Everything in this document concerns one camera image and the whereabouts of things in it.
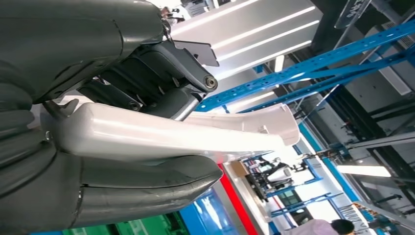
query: ceiling light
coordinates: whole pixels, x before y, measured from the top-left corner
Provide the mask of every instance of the ceiling light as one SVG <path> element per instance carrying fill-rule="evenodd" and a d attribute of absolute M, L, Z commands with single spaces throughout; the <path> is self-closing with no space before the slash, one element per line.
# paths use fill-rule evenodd
<path fill-rule="evenodd" d="M 284 55 L 279 55 L 275 58 L 274 72 L 280 72 L 284 68 Z"/>
<path fill-rule="evenodd" d="M 248 5 L 250 5 L 250 4 L 254 3 L 254 2 L 257 2 L 257 1 L 259 1 L 259 0 L 248 0 L 248 1 L 243 2 L 241 4 L 237 4 L 235 6 L 232 6 L 232 7 L 228 8 L 228 9 L 219 11 L 219 12 L 217 12 L 215 14 L 210 15 L 210 16 L 206 16 L 204 18 L 201 18 L 200 20 L 195 21 L 195 22 L 192 22 L 189 25 L 184 25 L 183 27 L 180 27 L 180 28 L 177 28 L 177 29 L 173 30 L 171 32 L 171 36 L 175 36 L 175 35 L 178 35 L 180 33 L 185 32 L 185 31 L 188 31 L 190 29 L 193 29 L 193 28 L 195 28 L 197 26 L 201 26 L 201 25 L 203 25 L 203 24 L 205 24 L 207 22 L 213 21 L 213 20 L 215 20 L 215 19 L 217 19 L 219 17 L 222 17 L 224 15 L 227 15 L 227 14 L 233 12 L 233 11 L 236 11 L 238 9 L 241 9 L 242 7 L 248 6 Z"/>
<path fill-rule="evenodd" d="M 320 22 L 320 21 L 313 21 L 313 22 L 311 22 L 311 23 L 308 23 L 308 24 L 302 25 L 302 26 L 300 26 L 300 27 L 297 27 L 297 28 L 294 28 L 294 29 L 288 30 L 288 31 L 286 31 L 286 32 L 280 33 L 280 34 L 278 34 L 278 35 L 276 35 L 276 36 L 274 36 L 274 37 L 271 37 L 271 38 L 265 39 L 265 40 L 263 40 L 263 41 L 261 41 L 261 42 L 258 42 L 258 43 L 254 43 L 254 44 L 252 44 L 252 45 L 250 45 L 250 46 L 248 46 L 248 47 L 244 47 L 244 48 L 239 49 L 239 50 L 236 50 L 236 51 L 234 51 L 234 52 L 232 52 L 232 53 L 229 53 L 229 54 L 223 55 L 223 56 L 219 57 L 219 58 L 217 59 L 217 61 L 223 61 L 223 60 L 229 59 L 229 58 L 231 58 L 231 57 L 233 57 L 233 56 L 236 56 L 236 55 L 238 55 L 238 54 L 241 54 L 241 53 L 243 53 L 243 52 L 245 52 L 245 51 L 247 51 L 247 50 L 250 50 L 250 49 L 255 48 L 255 47 L 258 47 L 258 46 L 261 46 L 261 45 L 266 44 L 266 43 L 268 43 L 268 42 L 271 42 L 271 41 L 273 41 L 273 40 L 275 40 L 275 39 L 282 38 L 282 37 L 287 36 L 287 35 L 289 35 L 289 34 L 292 34 L 292 33 L 294 33 L 294 32 L 300 31 L 300 30 L 302 30 L 302 29 L 304 29 L 304 28 L 307 28 L 307 27 L 310 27 L 310 26 L 312 26 L 312 25 L 318 24 L 319 22 Z"/>
<path fill-rule="evenodd" d="M 306 45 L 308 45 L 308 44 L 310 44 L 310 43 L 311 43 L 311 40 L 306 41 L 306 42 L 303 42 L 303 43 L 300 43 L 300 44 L 298 44 L 298 45 L 295 45 L 295 46 L 292 46 L 292 47 L 289 47 L 289 48 L 286 48 L 286 49 L 281 50 L 281 51 L 279 51 L 279 52 L 277 52 L 277 53 L 274 53 L 274 54 L 272 54 L 272 55 L 266 56 L 266 57 L 261 58 L 261 59 L 259 59 L 259 60 L 255 60 L 255 61 L 253 61 L 253 62 L 250 62 L 250 63 L 248 63 L 248 64 L 246 64 L 246 65 L 243 65 L 243 66 L 237 67 L 237 68 L 235 68 L 235 69 L 232 69 L 232 70 L 226 71 L 226 72 L 224 72 L 224 73 L 221 73 L 221 74 L 219 74 L 219 75 L 215 76 L 215 78 L 216 78 L 216 79 L 218 79 L 218 80 L 220 80 L 220 79 L 224 79 L 224 78 L 227 78 L 227 77 L 229 77 L 229 76 L 231 76 L 231 75 L 234 75 L 234 74 L 236 74 L 236 73 L 238 73 L 238 72 L 240 72 L 240 71 L 243 71 L 243 70 L 246 70 L 246 69 L 252 68 L 252 67 L 254 67 L 254 66 L 255 66 L 255 65 L 257 65 L 257 64 L 264 63 L 264 62 L 266 62 L 266 61 L 268 61 L 268 60 L 271 60 L 271 59 L 272 59 L 272 58 L 274 58 L 274 57 L 277 57 L 277 56 L 279 56 L 279 55 L 284 55 L 284 54 L 286 54 L 286 53 L 289 53 L 290 51 L 293 51 L 293 50 L 298 49 L 298 48 L 300 48 L 300 47 L 306 46 Z"/>
<path fill-rule="evenodd" d="M 243 101 L 239 101 L 239 102 L 234 103 L 234 104 L 230 104 L 230 105 L 228 105 L 228 109 L 232 109 L 232 110 L 234 110 L 234 109 L 240 108 L 240 107 L 242 107 L 242 106 L 245 106 L 245 105 L 247 105 L 247 104 L 250 104 L 250 103 L 256 102 L 256 101 L 258 101 L 258 100 L 261 100 L 261 99 L 267 98 L 267 97 L 269 97 L 269 96 L 271 96 L 271 95 L 275 95 L 275 93 L 274 93 L 274 92 L 268 92 L 268 93 L 266 93 L 266 94 L 262 94 L 262 95 L 259 95 L 259 96 L 256 96 L 256 97 L 253 97 L 253 98 L 248 99 L 248 100 L 243 100 Z"/>
<path fill-rule="evenodd" d="M 216 43 L 216 44 L 212 45 L 212 49 L 218 49 L 218 48 L 220 48 L 220 47 L 226 46 L 226 45 L 231 44 L 231 43 L 233 43 L 233 42 L 236 42 L 236 41 L 238 41 L 238 40 L 240 40 L 240 39 L 246 38 L 246 37 L 251 36 L 251 35 L 253 35 L 253 34 L 255 34 L 255 33 L 258 33 L 258 32 L 260 32 L 260 31 L 263 31 L 263 30 L 265 30 L 265 29 L 267 29 L 267 28 L 270 28 L 270 27 L 272 27 L 272 26 L 275 26 L 275 25 L 277 25 L 277 24 L 280 24 L 280 23 L 282 23 L 282 22 L 284 22 L 284 21 L 290 20 L 290 19 L 295 18 L 295 17 L 297 17 L 297 16 L 300 16 L 300 15 L 302 15 L 302 14 L 305 14 L 305 13 L 307 13 L 307 12 L 309 12 L 309 11 L 314 10 L 314 9 L 316 9 L 316 7 L 315 7 L 315 6 L 312 6 L 312 7 L 309 7 L 309 8 L 307 8 L 307 9 L 304 9 L 304 10 L 302 10 L 302 11 L 299 11 L 299 12 L 296 12 L 296 13 L 291 14 L 291 15 L 289 15 L 289 16 L 286 16 L 286 17 L 284 17 L 284 18 L 281 18 L 281 19 L 279 19 L 279 20 L 276 20 L 276 21 L 274 21 L 274 22 L 271 22 L 271 23 L 268 23 L 268 24 L 263 25 L 263 26 L 261 26 L 261 27 L 258 27 L 258 28 L 256 28 L 256 29 L 253 29 L 253 30 L 250 30 L 250 31 L 244 32 L 244 33 L 242 33 L 242 34 L 236 35 L 236 36 L 234 36 L 234 37 L 231 37 L 231 38 L 229 38 L 229 39 L 226 39 L 226 40 L 224 40 L 224 41 L 221 41 L 221 42 L 219 42 L 219 43 Z"/>
<path fill-rule="evenodd" d="M 338 165 L 337 170 L 346 174 L 369 175 L 379 177 L 391 177 L 384 166 L 371 165 Z"/>

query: white plastic part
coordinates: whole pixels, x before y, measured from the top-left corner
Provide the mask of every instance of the white plastic part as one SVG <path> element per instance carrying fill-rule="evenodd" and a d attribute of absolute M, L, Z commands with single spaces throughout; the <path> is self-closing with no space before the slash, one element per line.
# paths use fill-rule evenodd
<path fill-rule="evenodd" d="M 281 180 L 291 179 L 293 177 L 289 166 L 283 167 L 268 176 L 268 181 L 276 182 Z"/>
<path fill-rule="evenodd" d="M 97 103 L 82 104 L 53 134 L 69 153 L 122 161 L 201 155 L 223 163 L 285 147 L 279 135 L 200 126 Z"/>
<path fill-rule="evenodd" d="M 300 131 L 290 108 L 277 104 L 258 111 L 244 114 L 212 114 L 193 112 L 184 120 L 186 123 L 211 126 L 221 129 L 266 132 L 282 137 L 286 146 L 300 141 Z"/>

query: green panel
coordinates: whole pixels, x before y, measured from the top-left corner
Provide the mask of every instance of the green panel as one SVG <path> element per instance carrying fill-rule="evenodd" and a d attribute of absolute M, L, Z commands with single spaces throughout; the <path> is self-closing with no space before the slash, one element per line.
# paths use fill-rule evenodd
<path fill-rule="evenodd" d="M 62 231 L 64 235 L 189 235 L 180 214 L 154 216 L 115 224 Z"/>

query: metal bolt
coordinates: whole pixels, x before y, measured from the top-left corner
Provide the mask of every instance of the metal bolt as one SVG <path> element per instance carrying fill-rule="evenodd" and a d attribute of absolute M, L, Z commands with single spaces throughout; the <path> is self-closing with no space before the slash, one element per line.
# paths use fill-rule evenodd
<path fill-rule="evenodd" d="M 218 81 L 212 76 L 206 76 L 205 84 L 207 88 L 216 89 L 216 87 L 218 86 Z"/>
<path fill-rule="evenodd" d="M 134 102 L 130 102 L 128 105 L 130 106 L 130 109 L 133 110 L 133 111 L 137 111 L 140 108 L 140 106 L 138 106 Z"/>
<path fill-rule="evenodd" d="M 50 131 L 45 132 L 45 138 L 47 141 L 50 141 L 52 139 L 52 134 Z"/>

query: person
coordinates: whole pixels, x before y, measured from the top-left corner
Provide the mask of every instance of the person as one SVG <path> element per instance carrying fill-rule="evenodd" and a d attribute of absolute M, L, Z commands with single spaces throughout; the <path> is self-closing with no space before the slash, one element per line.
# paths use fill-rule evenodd
<path fill-rule="evenodd" d="M 331 223 L 321 219 L 312 219 L 301 226 L 276 235 L 348 235 L 353 230 L 353 223 L 346 219 L 333 220 Z"/>

